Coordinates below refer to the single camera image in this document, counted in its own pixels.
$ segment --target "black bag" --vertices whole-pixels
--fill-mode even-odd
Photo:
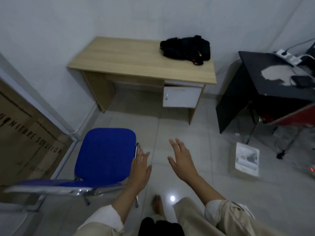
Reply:
[[[203,65],[210,59],[210,43],[200,35],[187,38],[171,38],[160,43],[164,56],[172,59],[192,61],[195,65]]]

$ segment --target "power strip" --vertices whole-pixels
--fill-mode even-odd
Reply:
[[[291,55],[289,52],[286,52],[282,49],[276,53],[276,56],[280,57],[293,66],[297,66],[299,63],[302,62],[299,57],[295,57],[294,55]]]

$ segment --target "person's left hand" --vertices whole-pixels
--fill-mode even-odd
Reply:
[[[140,149],[137,157],[132,160],[130,175],[126,186],[126,189],[132,190],[136,195],[147,185],[152,170],[152,165],[149,165],[147,168],[150,152],[147,152],[143,157],[142,155],[143,151]]]

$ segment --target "bare foot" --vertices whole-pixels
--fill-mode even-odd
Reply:
[[[164,218],[164,220],[166,220],[166,217],[165,217],[165,214],[164,214],[164,209],[163,209],[163,202],[162,202],[162,199],[161,199],[160,195],[156,194],[153,197],[152,206],[153,206],[154,213],[157,214],[157,215],[162,216]]]

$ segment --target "desk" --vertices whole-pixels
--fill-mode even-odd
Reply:
[[[220,133],[249,104],[265,123],[315,125],[315,90],[291,84],[290,76],[303,72],[295,72],[274,54],[240,51],[239,55],[242,64],[216,107]]]
[[[69,64],[81,70],[102,112],[115,93],[113,82],[163,88],[164,107],[186,107],[189,123],[206,84],[216,84],[212,59],[196,66],[163,56],[160,41],[96,37]]]

